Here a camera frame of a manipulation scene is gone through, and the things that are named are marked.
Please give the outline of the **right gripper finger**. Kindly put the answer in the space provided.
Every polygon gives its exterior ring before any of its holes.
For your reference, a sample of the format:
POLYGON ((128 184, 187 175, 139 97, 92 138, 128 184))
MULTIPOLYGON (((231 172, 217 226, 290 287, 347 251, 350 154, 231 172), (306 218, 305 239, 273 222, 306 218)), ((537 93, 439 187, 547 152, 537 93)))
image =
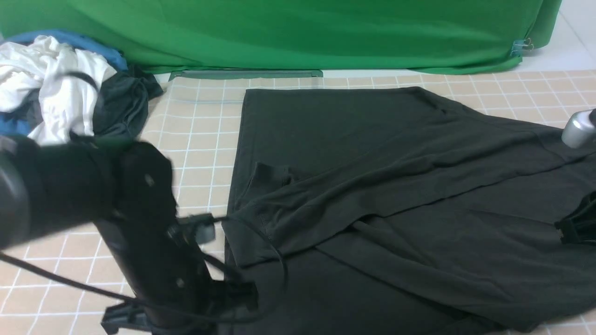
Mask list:
POLYGON ((583 197, 572 213, 555 223, 562 244, 596 243, 596 193, 583 197))

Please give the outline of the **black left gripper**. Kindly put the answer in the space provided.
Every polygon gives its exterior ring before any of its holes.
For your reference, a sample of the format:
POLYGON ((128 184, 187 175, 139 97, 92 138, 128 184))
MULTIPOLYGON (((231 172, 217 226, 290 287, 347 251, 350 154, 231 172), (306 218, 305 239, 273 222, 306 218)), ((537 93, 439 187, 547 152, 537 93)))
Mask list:
POLYGON ((258 315, 225 317, 259 306, 254 281, 213 280, 196 256, 198 245, 187 243, 177 231, 177 218, 96 221, 96 229, 110 250, 137 299, 192 314, 207 314, 209 322, 180 314, 120 303, 102 317, 107 335, 132 329, 152 335, 215 335, 214 322, 255 322, 258 315))

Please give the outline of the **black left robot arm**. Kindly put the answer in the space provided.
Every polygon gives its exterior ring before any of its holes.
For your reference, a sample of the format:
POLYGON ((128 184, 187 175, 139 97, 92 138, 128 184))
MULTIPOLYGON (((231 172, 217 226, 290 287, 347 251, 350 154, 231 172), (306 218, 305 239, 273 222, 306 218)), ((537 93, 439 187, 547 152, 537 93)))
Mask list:
POLYGON ((172 163, 143 141, 89 139, 39 146, 1 138, 1 248, 93 223, 136 298, 168 313, 124 302, 106 309, 102 328, 153 335, 212 335, 211 279, 181 237, 172 163))

